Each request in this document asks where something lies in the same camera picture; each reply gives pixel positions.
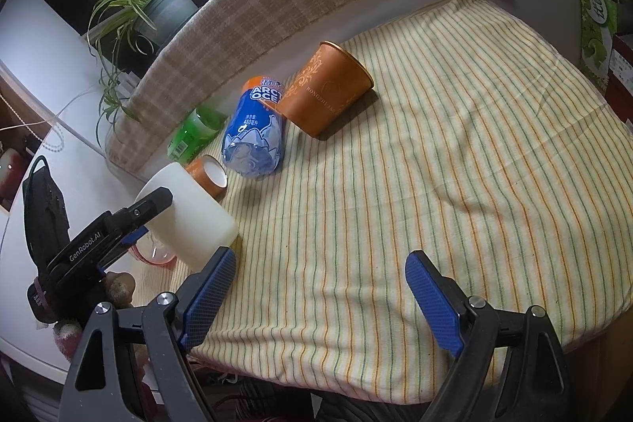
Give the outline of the blue label water bottle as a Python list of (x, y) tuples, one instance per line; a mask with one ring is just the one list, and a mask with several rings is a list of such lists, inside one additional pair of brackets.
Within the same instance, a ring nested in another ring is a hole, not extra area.
[(276, 170), (283, 154), (284, 120), (269, 105), (276, 105), (283, 94), (284, 86), (267, 76), (244, 84), (222, 141), (227, 168), (249, 179)]

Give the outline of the green plastic bottle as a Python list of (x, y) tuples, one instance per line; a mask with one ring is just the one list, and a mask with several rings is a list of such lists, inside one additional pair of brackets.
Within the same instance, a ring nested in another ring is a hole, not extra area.
[(167, 156), (181, 165), (190, 164), (216, 138), (226, 115), (200, 104), (189, 113), (167, 146)]

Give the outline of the grey green flower pot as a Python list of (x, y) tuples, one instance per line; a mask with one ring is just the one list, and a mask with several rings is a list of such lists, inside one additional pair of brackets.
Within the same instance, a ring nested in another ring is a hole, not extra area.
[(148, 21), (138, 17), (133, 28), (162, 49), (198, 9), (192, 0), (150, 0), (143, 8)]

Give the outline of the small copper metal cup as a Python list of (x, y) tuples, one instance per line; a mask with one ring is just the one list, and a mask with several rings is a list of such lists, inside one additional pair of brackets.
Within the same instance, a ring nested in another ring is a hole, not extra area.
[(186, 166), (186, 171), (212, 198), (226, 196), (229, 179), (222, 165), (210, 154), (203, 154)]

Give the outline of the white ceramic cup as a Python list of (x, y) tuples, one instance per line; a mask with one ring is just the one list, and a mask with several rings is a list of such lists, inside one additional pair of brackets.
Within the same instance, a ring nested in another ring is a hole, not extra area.
[(151, 177), (135, 200), (159, 187), (172, 193), (172, 204), (145, 226), (193, 272), (199, 272), (217, 248), (235, 241), (236, 221), (177, 163), (163, 167)]

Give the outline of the large copper metal cup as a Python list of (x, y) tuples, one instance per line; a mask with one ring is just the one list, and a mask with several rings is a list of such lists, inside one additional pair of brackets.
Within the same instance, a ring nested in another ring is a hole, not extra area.
[(340, 45), (323, 41), (275, 109), (304, 133), (318, 137), (372, 88), (363, 64)]

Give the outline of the green printed box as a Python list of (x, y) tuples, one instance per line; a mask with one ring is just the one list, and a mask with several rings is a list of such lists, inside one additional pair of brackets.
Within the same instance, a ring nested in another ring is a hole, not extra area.
[(618, 29), (619, 0), (579, 0), (579, 69), (604, 93), (613, 36)]

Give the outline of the red white ornament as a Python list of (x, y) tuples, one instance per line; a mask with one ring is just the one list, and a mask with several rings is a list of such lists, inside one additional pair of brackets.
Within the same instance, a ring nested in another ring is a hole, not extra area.
[(11, 204), (27, 169), (25, 159), (13, 148), (2, 153), (0, 162), (0, 197)]

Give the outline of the spider plant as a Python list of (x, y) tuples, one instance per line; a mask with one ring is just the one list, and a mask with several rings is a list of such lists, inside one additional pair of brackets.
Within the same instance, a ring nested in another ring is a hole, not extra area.
[(99, 86), (101, 96), (98, 104), (98, 124), (107, 123), (116, 127), (123, 115), (134, 121), (140, 116), (128, 106), (129, 97), (121, 91), (120, 65), (122, 50), (130, 49), (142, 56), (156, 55), (162, 49), (155, 48), (133, 26), (138, 17), (148, 21), (143, 8), (150, 0), (99, 0), (93, 5), (85, 35), (90, 53), (100, 64)]

